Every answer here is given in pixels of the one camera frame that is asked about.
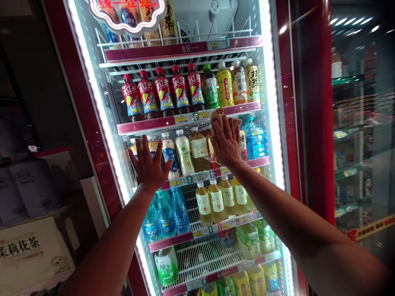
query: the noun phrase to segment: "blue water bottle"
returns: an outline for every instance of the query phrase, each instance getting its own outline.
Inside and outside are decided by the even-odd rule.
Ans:
[[[190,231],[188,211],[186,209],[184,199],[179,195],[177,188],[172,188],[173,203],[172,209],[174,220],[176,222],[177,233],[183,234]]]
[[[164,238],[176,235],[172,208],[164,194],[158,195],[158,219]]]
[[[158,221],[158,212],[151,202],[143,222],[145,236],[150,242],[160,241],[163,238]]]

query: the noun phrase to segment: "yellow bottle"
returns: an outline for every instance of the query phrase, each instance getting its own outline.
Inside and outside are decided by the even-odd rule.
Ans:
[[[237,215],[243,215],[248,213],[247,209],[247,191],[236,179],[232,179],[233,195],[235,197],[235,209]]]
[[[214,223],[220,223],[226,219],[226,214],[223,209],[223,199],[221,188],[217,185],[216,179],[210,179],[210,186],[208,188],[211,207],[213,209]]]
[[[228,176],[221,177],[219,187],[221,187],[223,207],[225,209],[226,216],[229,217],[230,215],[235,215],[235,197],[233,195],[232,183],[228,181]]]
[[[211,213],[211,205],[209,192],[206,187],[204,187],[203,182],[197,183],[196,188],[196,201],[197,208],[199,210],[200,223],[203,226],[210,226],[213,224],[213,217]]]

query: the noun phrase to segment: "green bottle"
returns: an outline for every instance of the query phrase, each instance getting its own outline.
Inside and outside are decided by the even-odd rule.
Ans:
[[[203,96],[206,101],[206,109],[219,108],[217,79],[211,72],[210,64],[203,65]]]

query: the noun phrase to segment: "right hand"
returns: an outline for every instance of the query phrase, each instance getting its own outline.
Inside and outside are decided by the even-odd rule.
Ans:
[[[220,163],[231,169],[243,161],[240,155],[240,128],[235,127],[233,118],[228,119],[224,115],[222,121],[223,129],[214,121],[217,137],[211,137],[211,144]]]

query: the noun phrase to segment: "red door frame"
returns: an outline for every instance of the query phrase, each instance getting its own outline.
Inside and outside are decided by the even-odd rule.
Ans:
[[[100,126],[100,119],[97,116],[96,106],[93,102],[85,66],[80,58],[79,46],[74,39],[71,20],[69,20],[67,8],[63,1],[43,0],[43,3],[49,26],[53,33],[54,43],[58,50],[59,62],[62,65],[65,80],[70,88],[70,96],[74,100],[75,111],[80,120],[83,135],[88,142],[97,144],[95,149],[88,147],[88,150],[109,218],[113,221],[122,210],[122,202],[107,154],[107,144]],[[129,268],[128,278],[133,294],[143,296],[147,295],[147,291],[140,270],[135,253]]]

